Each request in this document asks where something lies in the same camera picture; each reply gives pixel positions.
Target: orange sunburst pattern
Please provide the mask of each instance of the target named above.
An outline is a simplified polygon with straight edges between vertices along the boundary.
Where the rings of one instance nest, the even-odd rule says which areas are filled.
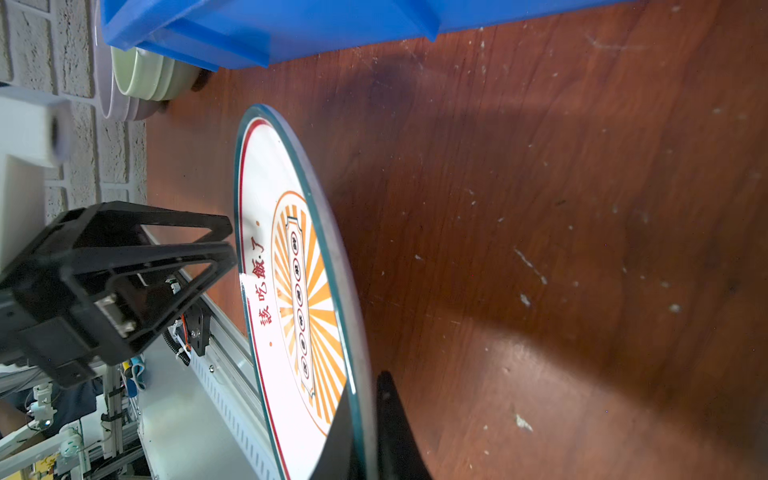
[[[324,434],[346,384],[344,353],[325,262],[304,199],[286,192],[272,226],[273,278],[280,325],[296,386]]]

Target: wooden table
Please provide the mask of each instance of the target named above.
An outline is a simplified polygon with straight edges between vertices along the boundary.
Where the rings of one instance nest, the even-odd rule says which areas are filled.
[[[231,216],[270,104],[435,478],[765,478],[766,32],[637,2],[220,71],[147,122],[149,201]]]

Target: red chinese character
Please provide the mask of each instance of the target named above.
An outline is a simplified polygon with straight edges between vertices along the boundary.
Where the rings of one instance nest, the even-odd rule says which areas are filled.
[[[261,324],[266,325],[272,323],[272,315],[270,314],[270,306],[264,307],[264,310],[259,309],[259,318],[261,318]]]
[[[266,271],[264,271],[264,260],[257,262],[254,258],[251,259],[251,262],[253,262],[253,275],[256,275],[257,278],[265,278]]]
[[[266,294],[266,283],[262,282],[261,286],[256,285],[256,295],[259,296],[259,301],[264,301],[264,295]]]
[[[264,252],[264,247],[262,247],[261,245],[256,243],[256,241],[253,239],[253,237],[250,238],[250,245],[251,245],[251,250],[255,250],[256,247],[259,247],[261,249],[262,253]]]

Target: printed label on plate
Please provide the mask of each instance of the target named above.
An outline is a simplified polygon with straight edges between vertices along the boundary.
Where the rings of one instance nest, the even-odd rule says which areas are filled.
[[[346,367],[315,228],[278,133],[253,120],[240,157],[240,284],[270,427],[286,478],[309,478]]]

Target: brick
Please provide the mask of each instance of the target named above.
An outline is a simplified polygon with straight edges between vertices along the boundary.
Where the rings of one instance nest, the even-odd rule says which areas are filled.
[[[0,0],[0,81],[11,81],[11,50],[8,48],[8,19],[5,16],[5,0]]]
[[[43,171],[46,180],[64,180],[64,169],[61,167],[46,168]]]
[[[98,173],[103,182],[128,182],[128,144],[125,122],[103,120],[98,126]]]
[[[51,7],[48,5],[48,0],[16,0],[19,3],[23,3],[24,5],[29,5],[32,8],[36,8],[38,10],[42,10],[43,12],[47,12],[51,9]]]
[[[102,202],[114,202],[116,200],[128,201],[128,190],[123,188],[105,188],[101,191]]]
[[[70,208],[87,207],[96,203],[97,165],[94,108],[79,101],[72,102],[74,139],[69,161],[68,191]]]
[[[67,210],[67,194],[61,187],[45,188],[45,223],[53,221],[61,212]]]
[[[51,24],[45,18],[8,8],[11,58],[16,81],[34,90],[56,93],[51,56]]]
[[[129,144],[131,146],[131,179],[136,191],[131,201],[135,204],[147,203],[147,128],[143,121],[132,121],[128,125]]]
[[[87,98],[94,95],[90,4],[88,0],[58,0],[55,21],[61,91]]]

